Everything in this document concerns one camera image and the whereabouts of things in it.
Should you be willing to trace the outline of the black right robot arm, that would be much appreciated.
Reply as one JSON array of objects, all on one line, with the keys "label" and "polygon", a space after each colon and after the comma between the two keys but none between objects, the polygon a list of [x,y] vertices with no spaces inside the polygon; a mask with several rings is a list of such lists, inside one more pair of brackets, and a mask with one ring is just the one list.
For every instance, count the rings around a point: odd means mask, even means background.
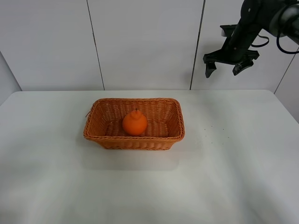
[{"label": "black right robot arm", "polygon": [[205,54],[205,75],[210,77],[216,70],[216,63],[233,65],[236,76],[253,66],[259,57],[253,42],[261,30],[276,38],[277,48],[288,55],[298,51],[288,51],[281,47],[280,38],[287,36],[295,43],[299,42],[299,2],[297,0],[245,0],[241,8],[241,17],[237,24],[222,25],[226,37],[221,49]]}]

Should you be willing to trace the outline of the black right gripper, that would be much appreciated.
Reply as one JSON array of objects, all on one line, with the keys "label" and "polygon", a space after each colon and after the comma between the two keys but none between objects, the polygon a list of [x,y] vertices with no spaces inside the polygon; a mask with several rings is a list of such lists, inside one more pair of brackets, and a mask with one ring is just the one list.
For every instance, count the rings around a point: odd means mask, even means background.
[{"label": "black right gripper", "polygon": [[204,55],[206,78],[216,70],[215,62],[235,65],[234,75],[254,65],[253,60],[257,59],[259,54],[249,48],[260,32],[256,18],[256,15],[242,15],[237,24],[220,26],[226,39],[220,50]]}]

